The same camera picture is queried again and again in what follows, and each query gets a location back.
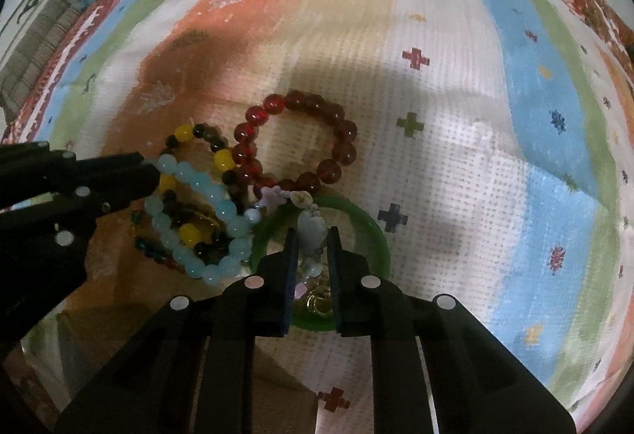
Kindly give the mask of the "green jade bangle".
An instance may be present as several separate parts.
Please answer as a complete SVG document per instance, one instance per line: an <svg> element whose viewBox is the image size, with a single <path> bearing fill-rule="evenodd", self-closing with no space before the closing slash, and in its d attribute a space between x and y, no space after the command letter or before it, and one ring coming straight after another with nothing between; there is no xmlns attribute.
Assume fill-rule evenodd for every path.
<svg viewBox="0 0 634 434"><path fill-rule="evenodd" d="M317 195L314 207L326 226L338 228L343 248L363 256L371 273L388 278L391 270L389 247L375 219L337 193ZM256 226L249 260L252 269L257 268L262 257L284 247L287 230L298 226L299 216L300 210L296 206L286 204ZM335 329L326 248L315 256L299 255L291 325L314 332Z"/></svg>

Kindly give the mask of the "striped grey folded blanket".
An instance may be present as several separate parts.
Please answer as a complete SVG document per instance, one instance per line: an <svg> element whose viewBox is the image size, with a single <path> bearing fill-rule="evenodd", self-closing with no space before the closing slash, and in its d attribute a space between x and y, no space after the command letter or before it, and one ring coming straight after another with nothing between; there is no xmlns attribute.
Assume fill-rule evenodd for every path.
<svg viewBox="0 0 634 434"><path fill-rule="evenodd" d="M83 13L80 0L48 0L1 67L1 111L15 121L44 68Z"/></svg>

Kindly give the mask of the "striped colourful cloth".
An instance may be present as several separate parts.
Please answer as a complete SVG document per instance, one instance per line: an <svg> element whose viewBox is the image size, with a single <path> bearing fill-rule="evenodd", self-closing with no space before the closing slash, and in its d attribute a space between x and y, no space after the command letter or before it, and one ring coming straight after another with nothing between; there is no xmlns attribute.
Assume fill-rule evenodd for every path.
<svg viewBox="0 0 634 434"><path fill-rule="evenodd" d="M9 140L156 153L303 93L356 124L326 192L453 291L587 428L633 358L633 29L607 0L22 0Z"/></svg>

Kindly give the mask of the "floral red bedsheet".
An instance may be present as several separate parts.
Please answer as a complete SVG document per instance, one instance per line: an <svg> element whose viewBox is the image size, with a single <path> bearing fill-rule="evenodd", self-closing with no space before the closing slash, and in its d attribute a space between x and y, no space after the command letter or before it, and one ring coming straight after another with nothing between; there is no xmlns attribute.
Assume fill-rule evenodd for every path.
<svg viewBox="0 0 634 434"><path fill-rule="evenodd" d="M351 145L627 165L632 37L606 0L95 0L2 139L151 153L206 122L264 159Z"/></svg>

